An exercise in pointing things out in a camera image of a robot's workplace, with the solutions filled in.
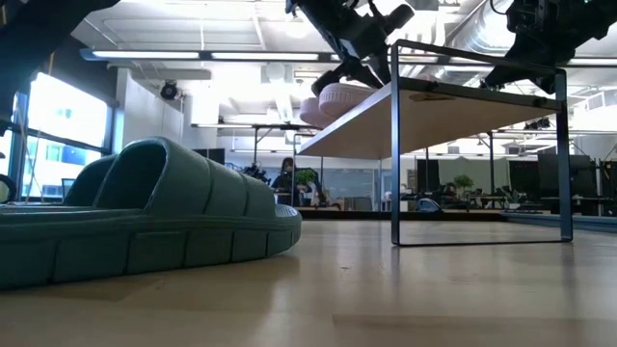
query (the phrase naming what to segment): ceiling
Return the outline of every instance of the ceiling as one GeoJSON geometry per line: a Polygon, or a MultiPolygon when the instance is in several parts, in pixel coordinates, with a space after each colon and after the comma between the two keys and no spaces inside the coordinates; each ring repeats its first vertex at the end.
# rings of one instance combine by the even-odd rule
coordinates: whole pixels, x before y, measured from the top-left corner
{"type": "MultiPolygon", "coordinates": [[[[384,13],[404,0],[376,0],[384,13]]],[[[297,18],[284,12],[284,0],[122,0],[111,9],[91,13],[72,33],[94,49],[163,49],[163,50],[239,50],[284,52],[330,52],[317,31],[299,13],[297,18]]],[[[459,0],[460,7],[440,8],[443,34],[447,36],[463,21],[480,0],[459,0]]],[[[416,14],[395,37],[418,38],[426,28],[416,14]]],[[[617,27],[602,42],[590,41],[581,50],[586,54],[615,55],[617,27]]],[[[133,76],[155,90],[164,79],[195,76],[211,71],[212,81],[220,91],[222,110],[231,113],[265,115],[276,107],[275,93],[264,88],[262,67],[258,63],[148,62],[128,65],[133,76]]],[[[291,64],[293,70],[322,72],[332,67],[318,64],[291,64]]],[[[452,71],[457,81],[478,78],[478,71],[452,71]]],[[[572,84],[580,90],[593,85],[617,84],[617,69],[571,71],[572,84]]],[[[313,80],[305,79],[288,91],[292,107],[310,95],[313,80]]],[[[190,90],[190,83],[185,84],[190,90]]],[[[529,83],[521,83],[513,92],[534,93],[529,83]]]]}

